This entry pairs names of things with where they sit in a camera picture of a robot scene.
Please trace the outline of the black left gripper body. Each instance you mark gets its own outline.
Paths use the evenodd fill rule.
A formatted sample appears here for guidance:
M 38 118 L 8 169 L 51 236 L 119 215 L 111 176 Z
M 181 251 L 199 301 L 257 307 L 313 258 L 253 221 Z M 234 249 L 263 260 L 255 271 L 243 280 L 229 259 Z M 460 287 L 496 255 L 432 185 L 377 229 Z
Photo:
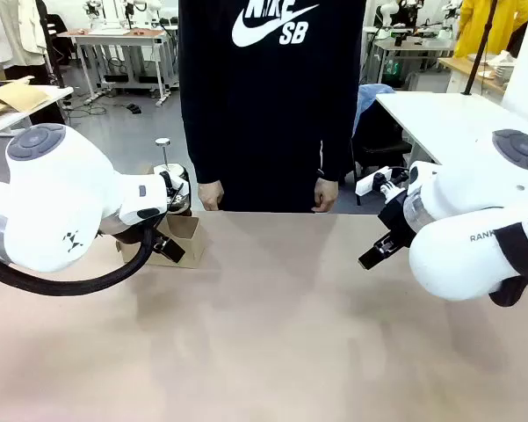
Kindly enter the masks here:
M 133 225 L 127 225 L 120 220 L 117 214 L 112 214 L 101 221 L 98 234 L 100 236 L 113 236 L 123 244 L 141 244 L 145 232 L 149 232 L 151 234 L 150 245 L 154 247 L 162 236 L 157 227 L 163 217 L 165 215 L 158 215 Z

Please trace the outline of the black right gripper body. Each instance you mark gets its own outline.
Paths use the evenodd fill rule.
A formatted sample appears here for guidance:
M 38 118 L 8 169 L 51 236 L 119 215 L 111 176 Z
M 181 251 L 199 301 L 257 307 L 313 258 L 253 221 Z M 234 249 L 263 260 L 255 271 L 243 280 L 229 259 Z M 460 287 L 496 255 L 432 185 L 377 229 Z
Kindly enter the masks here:
M 380 239 L 381 244 L 389 247 L 409 247 L 416 236 L 403 213 L 406 198 L 405 191 L 398 193 L 383 207 L 378 215 L 388 229 L 388 232 Z

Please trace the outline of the person's right hand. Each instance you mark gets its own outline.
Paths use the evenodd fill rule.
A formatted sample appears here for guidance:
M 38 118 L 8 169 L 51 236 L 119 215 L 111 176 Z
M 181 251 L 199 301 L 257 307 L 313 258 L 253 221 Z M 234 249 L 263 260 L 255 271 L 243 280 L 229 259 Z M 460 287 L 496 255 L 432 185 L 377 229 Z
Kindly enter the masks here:
M 212 183 L 198 184 L 199 200 L 206 211 L 219 211 L 223 195 L 224 190 L 219 180 Z

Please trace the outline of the person's left hand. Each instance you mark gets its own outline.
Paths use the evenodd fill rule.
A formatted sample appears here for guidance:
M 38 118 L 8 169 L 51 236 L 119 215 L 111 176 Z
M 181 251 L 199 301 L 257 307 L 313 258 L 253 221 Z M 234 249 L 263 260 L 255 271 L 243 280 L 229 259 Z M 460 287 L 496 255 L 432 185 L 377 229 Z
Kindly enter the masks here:
M 315 205 L 312 211 L 318 214 L 328 213 L 336 203 L 338 197 L 338 183 L 324 178 L 318 178 L 315 183 Z

